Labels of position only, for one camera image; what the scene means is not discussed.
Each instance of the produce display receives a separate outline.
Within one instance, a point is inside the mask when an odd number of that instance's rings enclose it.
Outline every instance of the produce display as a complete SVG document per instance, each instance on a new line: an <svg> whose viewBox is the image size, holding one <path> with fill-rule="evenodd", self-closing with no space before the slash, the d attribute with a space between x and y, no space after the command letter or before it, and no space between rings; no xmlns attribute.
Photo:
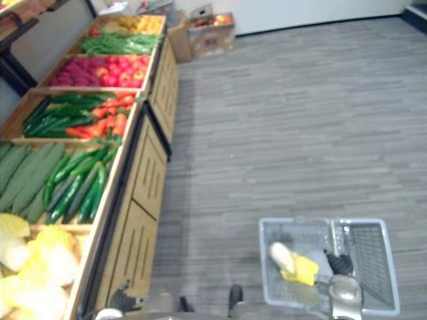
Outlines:
<svg viewBox="0 0 427 320"><path fill-rule="evenodd" d="M50 80L51 86L141 88L149 55L73 57Z"/></svg>
<svg viewBox="0 0 427 320"><path fill-rule="evenodd" d="M14 319L61 320L64 287L77 274L76 240L58 226L32 239L28 222L14 215L2 213L0 222L0 263L10 274L0 279L0 318L13 312Z"/></svg>
<svg viewBox="0 0 427 320"><path fill-rule="evenodd" d="M1 145L0 212L37 223L91 223L97 212L117 147L65 152L63 143L47 143L34 151L26 144Z"/></svg>
<svg viewBox="0 0 427 320"><path fill-rule="evenodd" d="M46 96L22 123L25 137L122 137L135 93Z"/></svg>
<svg viewBox="0 0 427 320"><path fill-rule="evenodd" d="M151 55L161 38L161 35L128 35L93 30L89 37L80 41L80 47L88 55Z"/></svg>

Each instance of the wooden panel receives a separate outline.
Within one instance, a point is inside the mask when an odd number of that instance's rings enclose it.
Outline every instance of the wooden panel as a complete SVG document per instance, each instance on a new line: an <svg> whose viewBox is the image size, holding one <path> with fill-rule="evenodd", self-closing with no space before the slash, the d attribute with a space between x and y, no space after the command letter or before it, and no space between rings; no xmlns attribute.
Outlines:
<svg viewBox="0 0 427 320"><path fill-rule="evenodd" d="M152 127L136 175L133 199L151 216L158 219L166 174L166 154Z"/></svg>
<svg viewBox="0 0 427 320"><path fill-rule="evenodd" d="M157 155L156 161L159 164L159 168L160 165L163 165L164 170L167 155L149 118L145 117L143 121L119 217L111 240L107 263L105 264L99 287L96 302L97 308L104 307L109 297L117 289L117 286L126 279L131 280L131 288L128 291L131 295L144 294L149 287L157 222L144 209L146 203L133 201L132 197L134 191L139 188L137 177L146 155L152 154L152 157L154 157L154 151ZM164 173L162 178L159 176L159 185L157 187L156 199L159 198L159 201L161 201L163 194L163 181Z"/></svg>
<svg viewBox="0 0 427 320"><path fill-rule="evenodd" d="M108 299L127 280L130 280L128 295L143 295L149 289L157 223L135 201L131 201L128 208Z"/></svg>

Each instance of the wire basket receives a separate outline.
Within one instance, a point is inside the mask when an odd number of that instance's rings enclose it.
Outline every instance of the wire basket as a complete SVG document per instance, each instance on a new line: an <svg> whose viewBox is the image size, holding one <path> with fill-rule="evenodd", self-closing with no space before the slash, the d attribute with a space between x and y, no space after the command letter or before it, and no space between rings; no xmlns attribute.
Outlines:
<svg viewBox="0 0 427 320"><path fill-rule="evenodd" d="M349 254L354 265L354 277L362 288L363 314L395 316L400 313L390 241L382 220L260 220L260 255L266 303L300 309L316 307L328 312L326 286L310 287L283 280L278 266L268 255L268 247L276 241L315 261L319 265L317 279L320 282L327 282L333 275L324 250L335 255Z"/></svg>

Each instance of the wooden crate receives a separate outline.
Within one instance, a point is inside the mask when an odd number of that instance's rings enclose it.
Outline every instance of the wooden crate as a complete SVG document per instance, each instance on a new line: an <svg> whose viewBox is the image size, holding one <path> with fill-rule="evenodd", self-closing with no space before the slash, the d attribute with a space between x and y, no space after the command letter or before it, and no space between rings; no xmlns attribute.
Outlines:
<svg viewBox="0 0 427 320"><path fill-rule="evenodd" d="M139 97L141 93L137 90L126 91L130 93L135 93L135 98ZM46 142L52 139L42 139L42 138L24 138L23 130L22 130L22 122L34 111L34 109L38 106L38 104L48 95L56 96L64 93L76 93L76 91L57 91L50 89L31 89L29 90L23 98L18 103L17 107L13 110L12 114L6 119L3 123L0 130L0 137L2 140L11 140L12 142L20 142L20 140L24 139L25 142ZM99 91L86 91L85 93L99 93ZM135 102L132 105L132 109L137 109L137 103ZM131 112L129 114L127 120L127 127L125 129L125 133L123 135L123 140L127 139L129 132L131 132L132 124L135 125L135 112ZM78 142L86 142L89 139L78 139L78 138L68 138L68 139L58 139L58 141L62 141L65 143L78 143Z"/></svg>
<svg viewBox="0 0 427 320"><path fill-rule="evenodd" d="M162 34L163 30L165 29L166 17L161 17L161 18L163 19L163 27L161 28L162 32L159 33L158 35ZM118 19L117 16L99 15L96 19L94 19L90 23L89 27L77 38L74 44L68 49L67 54L68 55L83 54L83 51L81 50L81 47L80 47L80 41L83 40L84 38L87 38L89 36L89 31L94 27L96 27L97 25L100 25L106 31L115 32L119 30L120 28L118 26L117 19Z"/></svg>
<svg viewBox="0 0 427 320"><path fill-rule="evenodd" d="M130 280L129 295L143 295L149 289L157 237L154 218L159 217L167 155L149 118L143 121L97 294L97 309L105 307L126 280Z"/></svg>
<svg viewBox="0 0 427 320"><path fill-rule="evenodd" d="M50 70L50 72L39 82L38 88L46 87L52 91L80 91L80 92L88 92L88 91L131 91L135 90L141 91L141 95L147 95L151 88L151 81L149 75L151 73L151 69L153 68L154 57L157 55L157 48L153 50L151 54L151 59L147 67L147 71L143 80L143 84L141 88L123 88L123 87L78 87L78 86L50 86L50 81L56 76L56 74L62 69L66 62L73 57L86 57L86 55L64 55L57 64Z"/></svg>
<svg viewBox="0 0 427 320"><path fill-rule="evenodd" d="M117 150L117 154L115 156L107 184L105 186L99 207L97 209L97 213L95 216L95 220L91 225L77 225L75 221L70 222L68 225L60 225L67 231L72 232L73 234L82 234L80 237L80 243L85 243L84 247L82 246L81 250L81 259L79 264L79 269L77 275L75 277L74 283L69 290L69 303L67 306L66 314L64 316L64 320L72 320L76 319L77 315L77 298L81 293L85 283L85 279L87 277L87 273L89 272L88 261L91 260L94 254L95 242L101 233L101 226L105 221L108 212L111 210L112 206L112 198L117 193L117 188L119 187L119 180L121 177L121 173L123 171L125 163L125 156L129 151L129 146L131 143L131 139L127 137L131 135L131 132L135 129L135 124L137 122L138 115L141 111L141 104L138 103L129 114L127 128L125 132L125 139L123 140L122 145ZM17 145L22 145L24 143L28 143L28 139L13 139L13 142ZM64 142L64 139L32 139L31 142L35 148L45 144L47 142ZM100 145L92 144L88 141L67 141L66 149L70 150L75 147L84 147L86 149L90 149L92 147L100 147ZM34 225L31 226L31 230L34 232L42 229L44 225Z"/></svg>
<svg viewBox="0 0 427 320"><path fill-rule="evenodd" d="M175 128L178 83L179 72L175 56L173 55L170 42L166 38L153 84L153 92L149 100L155 118L169 144L172 143Z"/></svg>

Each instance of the black shelf edge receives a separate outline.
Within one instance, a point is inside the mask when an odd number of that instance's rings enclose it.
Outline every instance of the black shelf edge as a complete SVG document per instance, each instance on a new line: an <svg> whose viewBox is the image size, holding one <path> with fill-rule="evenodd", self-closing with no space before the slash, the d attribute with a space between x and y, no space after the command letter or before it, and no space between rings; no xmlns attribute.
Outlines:
<svg viewBox="0 0 427 320"><path fill-rule="evenodd" d="M58 10L60 7L62 7L64 4L66 4L69 0L58 0L58 2L56 2L56 4L50 6L49 8L47 8L47 10L49 12L54 12L56 10Z"/></svg>

